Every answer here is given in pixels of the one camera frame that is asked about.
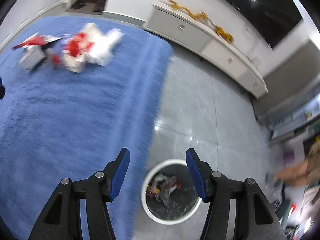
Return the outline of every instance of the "blue bed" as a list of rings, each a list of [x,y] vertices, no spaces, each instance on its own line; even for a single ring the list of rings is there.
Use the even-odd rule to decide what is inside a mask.
[[[28,239],[62,178],[88,178],[114,160],[122,147],[129,148],[131,161],[108,210],[118,240],[130,239],[133,233],[171,46],[137,28],[68,16],[38,20],[12,44],[38,31],[74,35],[89,22],[104,33],[111,28],[124,33],[105,67],[87,65],[82,73],[73,73],[44,63],[27,73],[18,65],[22,49],[7,49],[0,56],[6,87],[0,101],[0,215],[19,240]],[[61,48],[59,41],[54,50]]]

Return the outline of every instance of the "yellow sculpture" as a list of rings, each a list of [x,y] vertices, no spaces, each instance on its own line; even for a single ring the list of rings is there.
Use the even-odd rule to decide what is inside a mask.
[[[185,10],[187,11],[188,15],[197,22],[200,19],[204,20],[204,22],[210,21],[217,35],[225,39],[229,44],[233,43],[234,39],[231,36],[231,34],[226,33],[220,26],[214,25],[205,12],[200,11],[197,14],[193,14],[187,7],[179,6],[175,0],[168,0],[168,1],[171,3],[171,8],[173,10]]]

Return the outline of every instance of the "blue rubber fingertip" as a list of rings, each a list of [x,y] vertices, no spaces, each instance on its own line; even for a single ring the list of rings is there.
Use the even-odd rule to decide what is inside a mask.
[[[114,200],[120,193],[122,183],[124,181],[124,176],[128,170],[130,163],[130,151],[127,149],[124,156],[111,180],[111,191],[109,197]]]
[[[186,161],[187,161],[188,170],[191,175],[193,184],[195,185],[198,197],[201,198],[202,201],[204,201],[205,199],[204,178],[202,177],[200,170],[198,168],[198,165],[196,164],[196,161],[194,160],[189,150],[187,150],[186,152]]]

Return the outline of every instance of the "round trash bin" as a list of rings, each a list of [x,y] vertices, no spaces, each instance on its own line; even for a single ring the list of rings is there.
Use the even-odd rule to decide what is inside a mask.
[[[168,177],[176,176],[181,182],[181,188],[170,194],[167,206],[146,195],[152,178],[161,173]],[[196,193],[186,161],[166,160],[151,169],[142,185],[141,202],[147,215],[160,224],[176,225],[191,217],[198,209],[201,199]]]

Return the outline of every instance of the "television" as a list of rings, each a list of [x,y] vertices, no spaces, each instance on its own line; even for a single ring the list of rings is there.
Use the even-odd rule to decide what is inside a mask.
[[[302,19],[292,0],[226,0],[257,29],[271,48]]]

